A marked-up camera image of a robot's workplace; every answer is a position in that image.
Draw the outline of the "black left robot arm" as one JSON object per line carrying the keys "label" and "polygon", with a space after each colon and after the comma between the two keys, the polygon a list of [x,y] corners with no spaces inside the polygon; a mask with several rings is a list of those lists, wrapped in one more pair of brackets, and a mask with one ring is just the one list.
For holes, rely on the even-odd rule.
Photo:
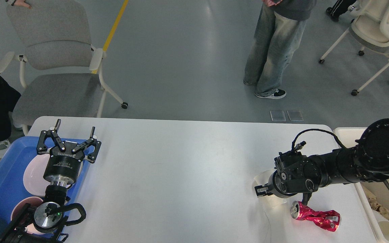
{"label": "black left robot arm", "polygon": [[85,160],[96,161],[102,143],[94,137],[95,127],[82,143],[62,140],[57,133],[60,124],[59,119],[54,129],[43,130],[37,142],[37,154],[50,156],[43,175],[49,183],[43,203],[25,203],[0,234],[0,243],[63,243],[68,238],[64,227],[85,220],[84,207],[69,203],[68,186],[77,183]]}

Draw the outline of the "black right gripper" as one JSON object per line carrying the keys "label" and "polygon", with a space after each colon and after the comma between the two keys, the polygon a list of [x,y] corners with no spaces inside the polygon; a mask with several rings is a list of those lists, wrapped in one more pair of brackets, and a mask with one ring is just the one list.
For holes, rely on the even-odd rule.
{"label": "black right gripper", "polygon": [[[297,193],[282,192],[282,190],[279,187],[280,182],[281,180],[278,178],[278,171],[275,170],[269,178],[269,183],[254,187],[256,196],[263,197],[263,196],[275,195],[280,198],[288,198],[297,194]],[[307,206],[311,196],[312,196],[312,192],[303,193],[303,198],[301,200],[301,203]]]}

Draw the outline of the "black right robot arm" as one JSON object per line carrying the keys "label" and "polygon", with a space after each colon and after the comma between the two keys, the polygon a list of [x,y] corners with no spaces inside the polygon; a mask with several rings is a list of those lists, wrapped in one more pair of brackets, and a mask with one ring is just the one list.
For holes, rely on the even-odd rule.
{"label": "black right robot arm", "polygon": [[330,184],[383,182],[389,189],[389,118],[368,126],[354,147],[345,147],[335,134],[333,138],[340,148],[312,156],[300,152],[305,141],[293,140],[291,150],[275,158],[269,181],[254,187],[256,195],[287,198],[302,193],[307,205],[313,192]]}

